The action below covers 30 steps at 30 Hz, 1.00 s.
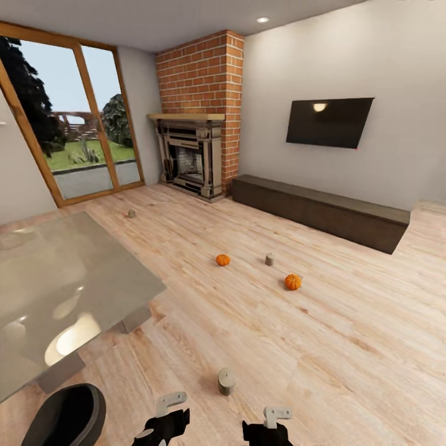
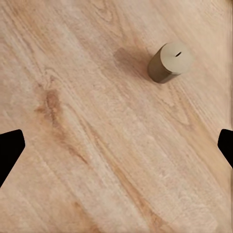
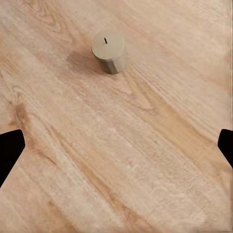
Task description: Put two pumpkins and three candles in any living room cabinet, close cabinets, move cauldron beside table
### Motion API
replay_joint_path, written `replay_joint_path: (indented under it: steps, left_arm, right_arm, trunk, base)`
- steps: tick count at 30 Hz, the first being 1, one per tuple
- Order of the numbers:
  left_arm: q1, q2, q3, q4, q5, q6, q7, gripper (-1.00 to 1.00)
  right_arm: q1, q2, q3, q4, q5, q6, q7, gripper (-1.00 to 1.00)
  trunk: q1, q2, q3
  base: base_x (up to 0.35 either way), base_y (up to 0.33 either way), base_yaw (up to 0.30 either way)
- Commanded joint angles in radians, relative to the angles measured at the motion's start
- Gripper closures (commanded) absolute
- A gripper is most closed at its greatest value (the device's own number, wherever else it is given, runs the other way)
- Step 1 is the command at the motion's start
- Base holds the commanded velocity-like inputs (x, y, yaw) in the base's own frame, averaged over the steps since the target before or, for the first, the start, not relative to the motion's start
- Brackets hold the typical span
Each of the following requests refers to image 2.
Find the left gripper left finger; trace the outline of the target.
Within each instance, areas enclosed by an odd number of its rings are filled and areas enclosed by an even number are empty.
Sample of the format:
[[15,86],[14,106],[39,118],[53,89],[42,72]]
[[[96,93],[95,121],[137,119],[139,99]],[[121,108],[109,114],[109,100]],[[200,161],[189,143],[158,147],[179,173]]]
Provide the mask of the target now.
[[0,187],[25,149],[21,129],[0,134]]

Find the pillar candle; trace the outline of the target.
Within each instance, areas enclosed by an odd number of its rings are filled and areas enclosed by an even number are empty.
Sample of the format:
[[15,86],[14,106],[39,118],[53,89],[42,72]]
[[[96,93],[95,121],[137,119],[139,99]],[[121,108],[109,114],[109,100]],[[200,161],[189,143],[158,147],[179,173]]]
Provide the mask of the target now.
[[148,65],[149,76],[157,83],[168,83],[184,73],[190,65],[190,53],[179,42],[163,45]]

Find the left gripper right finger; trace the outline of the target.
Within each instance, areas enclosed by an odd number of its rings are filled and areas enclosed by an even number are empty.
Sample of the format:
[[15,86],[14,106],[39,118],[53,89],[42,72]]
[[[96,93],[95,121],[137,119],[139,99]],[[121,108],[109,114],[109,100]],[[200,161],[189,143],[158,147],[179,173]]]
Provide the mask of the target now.
[[233,168],[233,131],[222,129],[217,146]]

